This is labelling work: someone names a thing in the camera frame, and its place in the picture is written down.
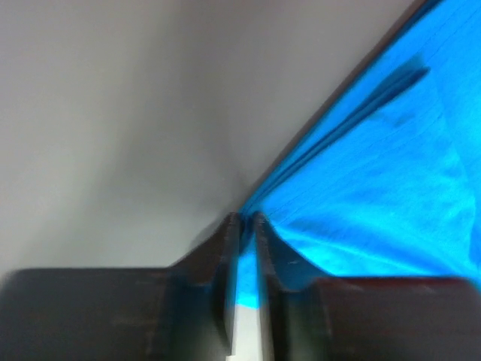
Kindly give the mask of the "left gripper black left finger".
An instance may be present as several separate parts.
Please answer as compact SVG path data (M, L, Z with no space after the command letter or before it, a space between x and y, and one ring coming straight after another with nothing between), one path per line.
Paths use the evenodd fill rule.
M232 354L240 240L241 216L229 213L174 265L167 355Z

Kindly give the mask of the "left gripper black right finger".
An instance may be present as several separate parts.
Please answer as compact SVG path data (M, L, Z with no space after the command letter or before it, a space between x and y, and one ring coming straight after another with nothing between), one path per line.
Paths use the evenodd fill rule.
M325 317L315 282L322 271L253 215L264 360L326 360Z

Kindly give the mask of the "blue t shirt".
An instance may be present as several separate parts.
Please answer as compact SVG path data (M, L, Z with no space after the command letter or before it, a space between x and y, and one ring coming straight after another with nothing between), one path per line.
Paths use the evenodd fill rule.
M480 279L480 3L429 1L242 207L337 276Z

